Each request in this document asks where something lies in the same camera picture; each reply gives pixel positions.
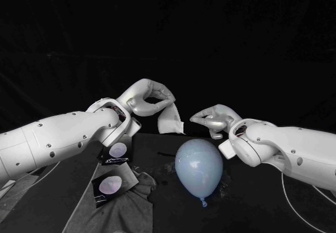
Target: wire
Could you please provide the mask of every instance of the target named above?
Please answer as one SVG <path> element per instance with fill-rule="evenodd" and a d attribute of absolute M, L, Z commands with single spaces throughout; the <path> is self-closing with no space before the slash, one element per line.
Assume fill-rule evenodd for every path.
<path fill-rule="evenodd" d="M 22 191 L 20 191 L 15 195 L 10 196 L 8 198 L 5 198 L 2 201 L 0 201 L 0 203 L 2 203 L 4 201 L 7 201 L 8 199 L 11 199 L 12 197 L 15 197 L 20 193 L 22 193 L 30 187 L 33 187 L 41 180 L 43 178 L 50 174 L 50 172 L 53 171 L 53 169 L 57 167 L 60 161 L 57 162 L 56 166 L 51 168 L 51 170 L 48 171 L 48 173 L 41 177 L 41 179 L 33 183 Z"/>
<path fill-rule="evenodd" d="M 63 228 L 61 233 L 64 232 L 64 230 L 66 230 L 66 228 L 67 228 L 67 225 L 69 225 L 70 219 L 72 219 L 72 217 L 73 217 L 74 211 L 76 211 L 76 209 L 77 209 L 77 207 L 79 207 L 79 204 L 80 204 L 80 202 L 82 202 L 83 195 L 86 194 L 86 191 L 87 191 L 87 189 L 89 189 L 90 180 L 92 180 L 93 177 L 95 177 L 97 166 L 99 166 L 99 163 L 96 164 L 96 168 L 95 168 L 92 177 L 90 177 L 90 179 L 89 179 L 87 186 L 86 186 L 86 188 L 85 188 L 85 190 L 83 190 L 82 197 L 80 197 L 79 202 L 77 202 L 77 204 L 76 204 L 76 206 L 74 206 L 74 209 L 73 209 L 72 215 L 70 215 L 70 217 L 69 217 L 69 219 L 67 219 L 67 222 L 66 222 L 66 224 L 64 224 L 64 228 Z"/>
<path fill-rule="evenodd" d="M 295 212 L 296 216 L 302 219 L 302 217 L 298 215 L 298 213 L 296 213 L 296 211 L 295 211 L 295 209 L 294 209 L 294 207 L 292 207 L 292 205 L 291 205 L 291 203 L 289 203 L 289 201 L 288 201 L 288 197 L 286 197 L 286 193 L 285 193 L 284 174 L 282 174 L 282 173 L 281 173 L 281 180 L 282 180 L 282 189 L 284 189 L 284 194 L 285 194 L 285 199 L 286 199 L 288 205 L 289 205 L 292 211 Z M 320 231 L 321 233 L 325 233 L 325 232 L 321 231 L 318 228 L 315 228 L 304 219 L 302 219 L 302 221 L 304 221 L 317 231 Z"/>
<path fill-rule="evenodd" d="M 327 197 L 327 195 L 312 186 L 317 192 L 324 196 L 324 198 L 336 205 L 336 202 Z"/>
<path fill-rule="evenodd" d="M 27 177 L 27 176 L 28 176 L 31 173 L 34 173 L 37 170 L 38 170 L 38 168 L 34 169 L 30 173 L 27 173 L 22 177 L 20 177 L 11 184 L 8 184 L 5 187 L 2 187 L 2 188 L 0 189 L 0 191 L 4 190 L 7 187 L 12 186 L 18 180 L 21 180 L 24 177 Z"/>

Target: balloon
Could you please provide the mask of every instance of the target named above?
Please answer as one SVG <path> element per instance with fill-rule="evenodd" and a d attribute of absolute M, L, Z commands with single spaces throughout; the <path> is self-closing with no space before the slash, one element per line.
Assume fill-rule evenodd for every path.
<path fill-rule="evenodd" d="M 216 147 L 203 139 L 191 139 L 178 148 L 174 169 L 188 192 L 201 200 L 213 193 L 222 177 L 222 156 Z"/>

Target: robotic hand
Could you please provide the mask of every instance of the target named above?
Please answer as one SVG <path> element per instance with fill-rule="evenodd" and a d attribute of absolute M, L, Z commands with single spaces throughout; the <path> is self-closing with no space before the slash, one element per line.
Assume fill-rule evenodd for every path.
<path fill-rule="evenodd" d="M 236 155 L 252 167 L 271 164 L 286 176 L 336 191 L 334 134 L 242 119 L 220 104 L 196 113 L 190 121 L 209 128 L 213 139 L 222 138 L 220 130 L 229 134 L 217 147 L 226 159 Z"/>
<path fill-rule="evenodd" d="M 157 104 L 147 97 L 161 99 Z M 0 181 L 79 154 L 92 141 L 103 146 L 141 128 L 131 117 L 149 116 L 174 102 L 168 89 L 149 79 L 138 80 L 113 100 L 97 100 L 85 112 L 60 114 L 0 134 Z"/>

